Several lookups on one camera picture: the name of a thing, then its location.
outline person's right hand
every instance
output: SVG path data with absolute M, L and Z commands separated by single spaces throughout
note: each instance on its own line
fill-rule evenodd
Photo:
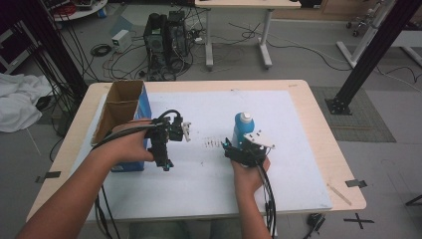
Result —
M 231 162 L 235 173 L 236 196 L 253 196 L 263 184 L 258 167 L 244 167 L 239 162 Z M 263 165 L 267 171 L 270 168 L 270 160 L 266 158 Z

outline hand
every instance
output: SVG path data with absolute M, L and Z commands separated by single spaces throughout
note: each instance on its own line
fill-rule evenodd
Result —
M 118 132 L 130 127 L 149 123 L 149 119 L 133 120 L 114 127 L 112 132 Z M 143 147 L 143 139 L 146 131 L 147 129 L 109 141 L 93 150 L 92 153 L 112 158 L 114 163 L 154 161 L 152 153 Z
M 253 196 L 263 184 L 258 167 L 244 167 L 239 162 L 233 160 L 231 162 L 235 173 L 236 196 Z M 266 158 L 263 164 L 266 171 L 270 168 L 270 164 L 270 160 Z

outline human arm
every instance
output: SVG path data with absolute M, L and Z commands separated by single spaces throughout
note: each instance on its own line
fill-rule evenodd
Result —
M 116 127 L 145 124 L 133 122 Z M 92 150 L 75 173 L 26 223 L 17 238 L 77 238 L 109 170 L 123 161 L 153 161 L 143 147 L 145 130 Z
M 231 161 L 235 174 L 236 200 L 239 208 L 243 239 L 271 238 L 258 209 L 254 193 L 262 185 L 258 167 L 244 167 L 236 161 Z M 268 170 L 270 161 L 266 158 L 264 168 Z

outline forearm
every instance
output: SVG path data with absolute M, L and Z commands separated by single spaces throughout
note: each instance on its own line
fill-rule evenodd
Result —
M 236 196 L 243 239 L 265 239 L 271 238 L 271 235 L 264 223 L 254 195 Z
M 76 238 L 112 166 L 112 158 L 90 153 L 28 221 L 18 238 Z

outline black cross mark on floor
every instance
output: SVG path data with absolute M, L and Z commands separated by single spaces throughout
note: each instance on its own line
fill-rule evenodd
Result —
M 360 229 L 363 229 L 362 222 L 363 222 L 363 223 L 375 223 L 375 222 L 374 222 L 374 221 L 372 221 L 372 220 L 360 219 L 360 218 L 359 218 L 359 214 L 357 214 L 357 213 L 354 213 L 354 215 L 356 215 L 356 218 L 357 218 L 357 219 L 343 219 L 343 220 L 344 220 L 344 221 L 349 221 L 349 222 L 357 222 L 357 223 L 359 223 Z

